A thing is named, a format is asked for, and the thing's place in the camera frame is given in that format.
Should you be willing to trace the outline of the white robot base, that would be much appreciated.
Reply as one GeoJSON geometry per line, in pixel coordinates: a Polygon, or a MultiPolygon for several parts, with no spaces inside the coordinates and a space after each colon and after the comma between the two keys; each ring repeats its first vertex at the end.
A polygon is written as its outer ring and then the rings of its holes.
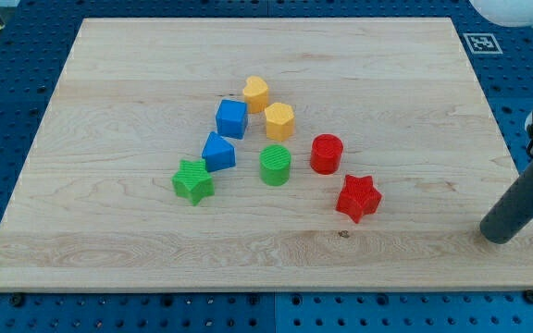
{"type": "Polygon", "coordinates": [[[470,0],[484,19],[504,27],[533,25],[533,0],[470,0]]]}

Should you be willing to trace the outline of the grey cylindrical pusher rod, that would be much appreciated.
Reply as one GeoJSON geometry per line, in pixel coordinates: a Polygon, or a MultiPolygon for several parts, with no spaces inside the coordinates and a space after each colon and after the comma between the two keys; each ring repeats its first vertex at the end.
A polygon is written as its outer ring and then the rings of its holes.
{"type": "Polygon", "coordinates": [[[482,218],[479,229],[488,240],[505,244],[533,218],[533,161],[482,218]]]}

